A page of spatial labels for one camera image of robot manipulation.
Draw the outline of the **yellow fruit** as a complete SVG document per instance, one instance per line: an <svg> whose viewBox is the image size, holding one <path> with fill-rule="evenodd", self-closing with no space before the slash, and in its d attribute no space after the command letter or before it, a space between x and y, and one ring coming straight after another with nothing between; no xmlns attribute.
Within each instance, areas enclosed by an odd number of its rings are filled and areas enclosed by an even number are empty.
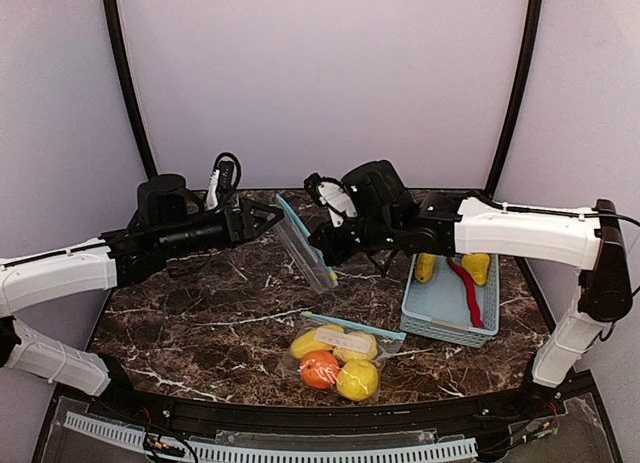
<svg viewBox="0 0 640 463"><path fill-rule="evenodd" d="M436 261L436 256L432 254L420 253L416 257L414 277L419 283L426 284L432 279Z"/></svg>

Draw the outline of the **yellow mango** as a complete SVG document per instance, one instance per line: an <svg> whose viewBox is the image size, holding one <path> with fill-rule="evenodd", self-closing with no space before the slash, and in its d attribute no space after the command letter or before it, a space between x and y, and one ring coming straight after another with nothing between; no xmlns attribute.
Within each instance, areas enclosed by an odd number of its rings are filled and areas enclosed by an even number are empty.
<svg viewBox="0 0 640 463"><path fill-rule="evenodd" d="M301 336L298 336L290 346L289 353L294 359L301 359L313 351L332 351L335 348L334 345L315 340L315 334L318 330L329 330L336 333L344 332L341 326L332 324L306 331Z"/></svg>

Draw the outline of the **pale yellow potato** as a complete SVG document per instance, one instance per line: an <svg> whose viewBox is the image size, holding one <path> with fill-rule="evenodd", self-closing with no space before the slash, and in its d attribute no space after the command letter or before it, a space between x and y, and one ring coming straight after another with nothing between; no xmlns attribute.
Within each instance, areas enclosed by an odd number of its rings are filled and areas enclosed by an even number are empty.
<svg viewBox="0 0 640 463"><path fill-rule="evenodd" d="M373 361L378 355L376 338L367 332L348 333L342 346L333 350L333 356L339 361L355 360Z"/></svg>

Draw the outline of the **clear zip bag blue zipper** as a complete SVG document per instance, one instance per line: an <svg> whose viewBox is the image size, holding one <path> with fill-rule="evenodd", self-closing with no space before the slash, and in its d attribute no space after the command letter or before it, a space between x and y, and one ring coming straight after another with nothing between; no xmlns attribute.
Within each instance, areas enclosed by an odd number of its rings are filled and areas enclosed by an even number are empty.
<svg viewBox="0 0 640 463"><path fill-rule="evenodd" d="M336 383L329 389L319 390L319 389L308 387L302 381L299 373L299 362L302 358L294 359L289 353L290 346L298 336L301 336L306 331L310 329L318 328L323 325L329 325L329 324L341 326L344 329L344 332L336 333L329 330L318 330L315 334L316 341L334 345L336 348L337 346L342 346L344 344L344 341L346 340L346 336L348 333L367 332L372 334L376 338L378 343L378 355L373 361L369 361L369 362L374 364L379 372L379 388L377 392L369 399L364 401L359 401L359 402L351 401L341 396L338 393L336 389ZM391 357L397 355L400 352L406 340L406 337L407 337L407 334L404 332L391 331L391 330L387 330L387 329L383 329L383 328L379 328L371 325L366 325L366 324L362 324L362 323L358 323L358 322L354 322L354 321L350 321L342 318L320 315L317 313L313 313L311 311L303 311L299 317L299 324L298 324L298 328L296 330L295 336L291 340L286 352L284 353L283 357L278 363L276 367L276 373L282 378L285 378L288 380L295 380L300 384L300 386L306 389L313 390L315 392L323 392L323 393L332 392L337 396L341 397L342 399L347 400L349 402L353 402L353 403L362 403L362 404L376 403L379 399L379 394L380 394L382 371L385 368L387 361ZM339 361L338 359L337 361L339 363L340 370L342 369L344 364L347 363L347 362Z"/></svg>

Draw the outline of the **orange fruit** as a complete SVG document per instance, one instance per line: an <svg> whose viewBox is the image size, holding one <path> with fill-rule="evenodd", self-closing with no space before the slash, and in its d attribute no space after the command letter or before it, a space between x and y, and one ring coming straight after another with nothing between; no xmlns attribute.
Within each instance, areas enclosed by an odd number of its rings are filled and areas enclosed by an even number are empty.
<svg viewBox="0 0 640 463"><path fill-rule="evenodd" d="M306 354L299 362L302 381L310 388L326 390L338 378L340 366L333 354L327 350L316 350Z"/></svg>

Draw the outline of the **round yellow lemon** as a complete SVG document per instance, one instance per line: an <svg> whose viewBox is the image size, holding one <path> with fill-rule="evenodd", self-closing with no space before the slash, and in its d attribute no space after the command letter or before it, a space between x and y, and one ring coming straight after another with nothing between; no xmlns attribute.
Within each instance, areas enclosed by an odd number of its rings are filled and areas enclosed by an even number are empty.
<svg viewBox="0 0 640 463"><path fill-rule="evenodd" d="M379 372L374 364L366 360L345 363L336 381L338 393L356 402L369 399L378 388Z"/></svg>

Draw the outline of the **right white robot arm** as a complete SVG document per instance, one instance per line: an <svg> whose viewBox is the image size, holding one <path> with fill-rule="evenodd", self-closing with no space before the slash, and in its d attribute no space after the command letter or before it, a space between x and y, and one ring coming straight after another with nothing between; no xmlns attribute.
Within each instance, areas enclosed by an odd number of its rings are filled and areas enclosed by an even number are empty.
<svg viewBox="0 0 640 463"><path fill-rule="evenodd" d="M533 360L531 380L538 386L559 386L605 327L632 308L637 291L620 229L626 218L609 200L555 209L499 203L477 191L431 191L416 202L387 160L365 163L341 179L314 173L304 188L330 214L308 238L329 266L389 250L496 254L578 269L569 309Z"/></svg>

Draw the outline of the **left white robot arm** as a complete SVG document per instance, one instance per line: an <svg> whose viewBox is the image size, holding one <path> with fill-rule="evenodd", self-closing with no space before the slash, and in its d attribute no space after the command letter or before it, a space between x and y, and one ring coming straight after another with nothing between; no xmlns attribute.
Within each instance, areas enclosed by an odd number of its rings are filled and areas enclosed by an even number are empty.
<svg viewBox="0 0 640 463"><path fill-rule="evenodd" d="M141 184L127 227L76 246L1 262L1 365L100 396L124 381L117 362L72 348L17 319L18 311L94 290L129 287L165 269L168 260L235 248L262 236L282 209L248 198L207 208L177 174Z"/></svg>

